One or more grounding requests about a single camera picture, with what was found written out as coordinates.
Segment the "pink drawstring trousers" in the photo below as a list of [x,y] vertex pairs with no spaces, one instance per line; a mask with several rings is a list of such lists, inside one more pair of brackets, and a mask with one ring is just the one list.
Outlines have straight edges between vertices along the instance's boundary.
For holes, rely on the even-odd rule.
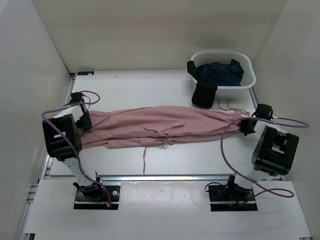
[[239,128],[228,124],[245,116],[237,110],[186,106],[150,106],[117,111],[89,111],[92,127],[81,134],[82,163],[99,173],[144,174],[147,148],[217,141]]

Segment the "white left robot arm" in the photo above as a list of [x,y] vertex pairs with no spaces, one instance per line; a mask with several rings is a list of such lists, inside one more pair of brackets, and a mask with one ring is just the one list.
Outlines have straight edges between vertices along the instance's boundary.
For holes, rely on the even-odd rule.
[[86,102],[86,93],[100,96],[93,91],[83,90],[70,94],[69,102],[60,109],[48,110],[41,114],[42,129],[47,153],[65,164],[77,178],[73,185],[86,197],[100,200],[105,194],[101,178],[81,162],[83,149],[81,132],[92,128],[89,107],[97,101]]

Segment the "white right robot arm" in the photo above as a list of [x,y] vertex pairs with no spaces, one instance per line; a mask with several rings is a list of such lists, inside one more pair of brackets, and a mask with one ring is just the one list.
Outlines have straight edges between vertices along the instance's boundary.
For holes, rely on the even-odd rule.
[[245,136],[258,134],[260,138],[252,154],[252,167],[244,176],[235,173],[228,179],[224,193],[230,200],[247,195],[254,183],[268,176],[287,175],[293,165],[299,143],[297,135],[260,120],[241,120],[238,126]]

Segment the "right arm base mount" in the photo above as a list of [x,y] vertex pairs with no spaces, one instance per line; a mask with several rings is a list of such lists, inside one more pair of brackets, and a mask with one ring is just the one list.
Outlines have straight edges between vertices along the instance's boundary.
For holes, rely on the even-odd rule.
[[234,183],[230,176],[226,184],[210,182],[204,187],[209,195],[211,212],[255,212],[258,210],[253,189],[245,189]]

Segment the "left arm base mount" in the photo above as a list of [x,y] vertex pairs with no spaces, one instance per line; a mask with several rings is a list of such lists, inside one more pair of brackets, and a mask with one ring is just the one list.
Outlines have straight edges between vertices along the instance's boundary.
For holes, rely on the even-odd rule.
[[103,188],[93,185],[93,189],[87,193],[81,191],[81,187],[77,182],[73,185],[76,187],[76,194],[74,198],[73,208],[75,210],[118,210],[121,186],[120,185],[106,185],[107,192],[110,196],[108,198]]

